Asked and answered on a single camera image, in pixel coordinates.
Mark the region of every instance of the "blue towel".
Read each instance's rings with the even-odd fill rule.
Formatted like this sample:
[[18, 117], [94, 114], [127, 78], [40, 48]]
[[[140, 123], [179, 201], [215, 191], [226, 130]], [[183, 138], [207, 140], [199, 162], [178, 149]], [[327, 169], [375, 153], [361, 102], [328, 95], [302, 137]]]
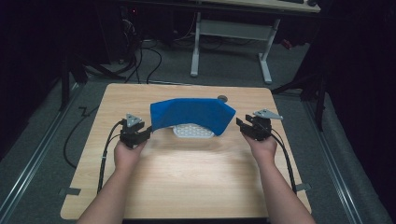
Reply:
[[194, 123], [221, 135], [235, 110], [219, 99], [176, 98], [151, 104], [152, 131], [178, 124]]

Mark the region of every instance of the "hand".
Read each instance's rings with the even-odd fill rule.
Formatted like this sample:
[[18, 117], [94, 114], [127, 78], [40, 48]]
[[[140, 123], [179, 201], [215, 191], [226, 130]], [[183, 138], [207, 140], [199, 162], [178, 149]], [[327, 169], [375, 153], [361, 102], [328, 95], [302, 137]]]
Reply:
[[275, 162], [277, 143], [272, 136], [262, 141], [256, 141], [244, 133], [242, 133], [242, 135], [250, 145], [251, 153], [259, 165], [262, 162]]
[[116, 164], [116, 171], [124, 172], [130, 175], [137, 163], [139, 162], [140, 153], [145, 147], [147, 141], [139, 144], [135, 148], [129, 148], [124, 143], [119, 141], [114, 148], [114, 162]]

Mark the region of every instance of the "forearm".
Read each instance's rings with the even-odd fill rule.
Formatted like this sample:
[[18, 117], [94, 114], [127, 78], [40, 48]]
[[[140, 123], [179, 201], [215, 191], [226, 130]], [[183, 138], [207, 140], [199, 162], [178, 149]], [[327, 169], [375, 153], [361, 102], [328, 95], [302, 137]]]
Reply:
[[315, 223], [274, 163], [264, 162], [260, 174], [272, 223]]
[[114, 172], [81, 215], [78, 223], [121, 223], [129, 181], [130, 174]]

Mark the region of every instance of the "black cord on floor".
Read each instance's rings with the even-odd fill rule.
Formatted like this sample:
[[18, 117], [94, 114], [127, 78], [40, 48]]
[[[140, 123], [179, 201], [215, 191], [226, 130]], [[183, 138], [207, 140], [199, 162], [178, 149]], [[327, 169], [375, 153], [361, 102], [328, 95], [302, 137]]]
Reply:
[[71, 162], [68, 158], [67, 158], [67, 143], [69, 142], [71, 136], [73, 135], [74, 131], [76, 130], [76, 128], [78, 127], [78, 125], [84, 121], [85, 118], [89, 117], [95, 110], [97, 110], [99, 108], [99, 105], [97, 107], [95, 107], [93, 110], [90, 111], [90, 113], [84, 115], [84, 117], [73, 127], [72, 131], [69, 133], [69, 135], [67, 135], [67, 138], [64, 142], [64, 160], [67, 162], [67, 164], [69, 164], [71, 167], [73, 168], [77, 168], [77, 166], [75, 164], [73, 164], [73, 162]]
[[149, 84], [149, 78], [158, 69], [158, 67], [160, 67], [161, 62], [163, 61], [163, 56], [161, 56], [161, 54], [157, 50], [154, 50], [154, 49], [146, 49], [146, 50], [151, 50], [151, 51], [157, 53], [158, 56], [160, 56], [160, 61], [158, 62], [157, 66], [148, 74], [148, 77], [146, 79], [146, 84]]
[[[131, 59], [131, 61], [130, 61], [125, 67], [121, 68], [121, 69], [118, 70], [118, 71], [114, 71], [114, 72], [112, 72], [112, 73], [115, 74], [115, 75], [119, 75], [119, 74], [121, 74], [121, 73], [127, 72], [128, 70], [131, 70], [134, 66], [135, 66], [135, 58], [133, 57], [133, 58]], [[91, 68], [89, 68], [89, 67], [87, 67], [87, 66], [84, 66], [84, 70], [85, 70], [87, 73], [89, 73], [89, 74], [91, 74], [91, 75], [94, 75], [94, 76], [104, 76], [103, 73], [101, 73], [101, 72], [96, 72], [96, 71], [94, 71], [94, 70], [91, 70]]]
[[206, 38], [203, 38], [203, 40], [205, 40], [206, 42], [207, 42], [207, 44], [214, 44], [214, 43], [216, 43], [216, 42], [219, 42], [218, 43], [218, 45], [217, 46], [215, 46], [215, 47], [213, 47], [213, 48], [207, 48], [207, 47], [205, 47], [204, 46], [204, 41], [202, 41], [201, 43], [200, 43], [200, 45], [199, 45], [199, 47], [201, 48], [201, 49], [208, 49], [208, 50], [213, 50], [213, 49], [218, 49], [218, 48], [220, 48], [222, 45], [223, 45], [223, 43], [224, 43], [224, 38], [222, 38], [222, 37], [217, 37], [217, 36], [210, 36], [210, 37], [206, 37]]
[[129, 79], [131, 79], [131, 77], [134, 75], [134, 73], [136, 73], [137, 83], [140, 83], [140, 77], [139, 77], [139, 75], [138, 75], [138, 73], [137, 73], [137, 69], [140, 67], [140, 64], [142, 63], [142, 59], [143, 59], [143, 53], [142, 53], [142, 48], [140, 47], [140, 59], [139, 59], [139, 64], [136, 65], [136, 63], [135, 63], [134, 71], [131, 73], [131, 75], [129, 75], [129, 76], [125, 79], [124, 83], [127, 83], [127, 82], [129, 81]]

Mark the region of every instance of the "table surface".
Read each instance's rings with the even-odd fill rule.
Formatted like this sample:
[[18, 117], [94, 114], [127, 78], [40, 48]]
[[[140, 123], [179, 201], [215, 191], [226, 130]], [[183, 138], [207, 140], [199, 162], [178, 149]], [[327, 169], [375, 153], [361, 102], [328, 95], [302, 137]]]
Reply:
[[[268, 217], [257, 163], [239, 132], [235, 118], [267, 108], [275, 113], [271, 92], [264, 88], [110, 84], [98, 109], [86, 146], [67, 195], [61, 216], [78, 219], [96, 195], [101, 157], [111, 128], [126, 113], [151, 125], [151, 103], [173, 98], [217, 98], [225, 95], [236, 110], [220, 136], [209, 139], [178, 138], [171, 128], [155, 131], [142, 152], [125, 209], [125, 218], [232, 218]], [[301, 183], [289, 142], [280, 120], [273, 129], [282, 137], [290, 156], [296, 184]], [[104, 183], [114, 171], [113, 140], [108, 148]], [[283, 151], [278, 147], [276, 166], [290, 182]], [[304, 191], [298, 192], [309, 211]]]
[[307, 4], [307, 0], [304, 0], [303, 4], [279, 0], [201, 0], [201, 2], [240, 5], [244, 7], [266, 7], [299, 12], [320, 12], [318, 5], [311, 7]]

